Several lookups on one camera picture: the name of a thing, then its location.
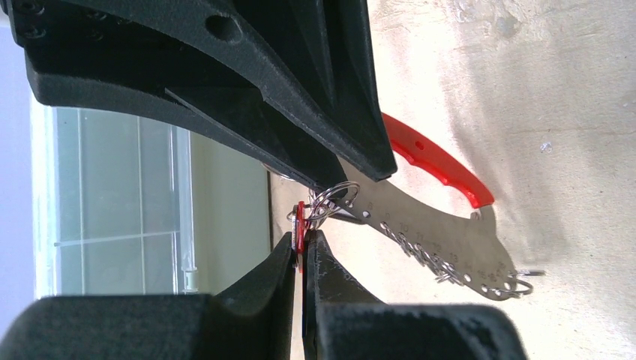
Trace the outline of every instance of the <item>clamp jaw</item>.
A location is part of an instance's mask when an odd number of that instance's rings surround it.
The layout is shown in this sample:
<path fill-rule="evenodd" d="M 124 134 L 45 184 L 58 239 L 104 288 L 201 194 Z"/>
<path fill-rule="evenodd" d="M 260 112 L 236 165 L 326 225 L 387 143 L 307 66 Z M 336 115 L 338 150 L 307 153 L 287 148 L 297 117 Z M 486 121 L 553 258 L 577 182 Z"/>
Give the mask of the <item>clamp jaw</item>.
<path fill-rule="evenodd" d="M 186 128 L 323 191 L 397 170 L 365 0 L 0 0 L 42 104 Z"/>
<path fill-rule="evenodd" d="M 480 305 L 391 305 L 306 233 L 307 360 L 526 359 L 510 320 Z M 60 296 L 25 310 L 0 342 L 14 359 L 289 359 L 296 255 L 288 232 L 218 295 Z"/>

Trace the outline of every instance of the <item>concrete floor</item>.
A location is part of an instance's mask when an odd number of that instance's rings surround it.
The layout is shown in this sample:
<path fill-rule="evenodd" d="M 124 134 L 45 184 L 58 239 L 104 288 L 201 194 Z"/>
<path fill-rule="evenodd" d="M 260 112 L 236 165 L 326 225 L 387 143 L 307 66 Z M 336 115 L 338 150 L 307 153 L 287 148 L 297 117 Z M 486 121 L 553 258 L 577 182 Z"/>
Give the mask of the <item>concrete floor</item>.
<path fill-rule="evenodd" d="M 636 2 L 369 0 L 369 10 L 382 111 L 477 174 L 517 268 L 547 276 L 531 296 L 488 301 L 436 284 L 369 226 L 329 220 L 336 257 L 388 303 L 500 308 L 531 359 L 636 359 Z M 456 190 L 397 161 L 391 182 L 468 217 Z M 307 193 L 275 177 L 271 191 L 279 239 Z"/>

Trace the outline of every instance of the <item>window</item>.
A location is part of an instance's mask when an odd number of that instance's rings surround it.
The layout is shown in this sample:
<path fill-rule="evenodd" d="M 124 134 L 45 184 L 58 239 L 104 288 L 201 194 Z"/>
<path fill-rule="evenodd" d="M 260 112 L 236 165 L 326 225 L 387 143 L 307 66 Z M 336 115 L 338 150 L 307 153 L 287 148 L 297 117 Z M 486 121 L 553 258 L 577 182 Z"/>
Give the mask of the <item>window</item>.
<path fill-rule="evenodd" d="M 36 295 L 196 291 L 190 133 L 31 102 Z"/>

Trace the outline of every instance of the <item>screw hole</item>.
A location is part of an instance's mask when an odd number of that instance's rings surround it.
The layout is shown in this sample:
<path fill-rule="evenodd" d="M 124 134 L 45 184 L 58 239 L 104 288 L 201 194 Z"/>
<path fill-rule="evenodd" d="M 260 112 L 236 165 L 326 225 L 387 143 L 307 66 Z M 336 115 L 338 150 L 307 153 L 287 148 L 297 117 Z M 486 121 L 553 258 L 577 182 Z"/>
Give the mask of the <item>screw hole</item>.
<path fill-rule="evenodd" d="M 43 38 L 44 35 L 47 34 L 47 31 L 43 28 L 36 28 L 34 26 L 32 26 L 31 28 L 29 28 L 27 31 L 24 31 L 22 33 L 22 36 L 24 36 L 27 39 L 39 39 L 39 38 Z"/>
<path fill-rule="evenodd" d="M 117 19 L 117 25 L 128 25 L 132 23 L 129 19 L 122 19 L 121 17 Z"/>
<path fill-rule="evenodd" d="M 208 32 L 220 41 L 237 43 L 243 37 L 239 24 L 228 16 L 212 15 L 205 21 Z"/>
<path fill-rule="evenodd" d="M 16 1 L 16 9 L 24 14 L 39 15 L 44 10 L 44 6 L 34 0 L 18 0 Z"/>
<path fill-rule="evenodd" d="M 93 28 L 86 33 L 86 38 L 90 41 L 99 41 L 104 38 L 104 34 Z"/>
<path fill-rule="evenodd" d="M 106 14 L 102 13 L 101 11 L 97 11 L 97 10 L 92 10 L 89 9 L 85 12 L 86 17 L 88 17 L 91 20 L 96 20 L 96 21 L 101 21 L 106 19 Z"/>

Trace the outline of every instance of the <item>glass pane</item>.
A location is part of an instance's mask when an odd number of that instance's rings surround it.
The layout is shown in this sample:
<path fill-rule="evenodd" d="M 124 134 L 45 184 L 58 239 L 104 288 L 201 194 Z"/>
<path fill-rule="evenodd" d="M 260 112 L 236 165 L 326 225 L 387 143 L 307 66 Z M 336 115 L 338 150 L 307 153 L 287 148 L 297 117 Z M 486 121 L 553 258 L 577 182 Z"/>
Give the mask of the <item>glass pane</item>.
<path fill-rule="evenodd" d="M 85 244 L 87 294 L 142 294 L 140 238 Z"/>
<path fill-rule="evenodd" d="M 171 294 L 177 291 L 177 236 L 174 233 L 143 239 L 145 293 Z"/>
<path fill-rule="evenodd" d="M 58 249 L 60 264 L 60 292 L 64 295 L 82 295 L 82 247 L 62 246 Z"/>
<path fill-rule="evenodd" d="M 137 117 L 80 111 L 84 237 L 140 234 L 140 159 Z"/>
<path fill-rule="evenodd" d="M 58 195 L 60 241 L 79 240 L 80 224 L 80 123 L 77 109 L 57 110 Z"/>
<path fill-rule="evenodd" d="M 139 129 L 143 232 L 173 231 L 179 213 L 175 207 L 172 127 L 141 118 Z"/>

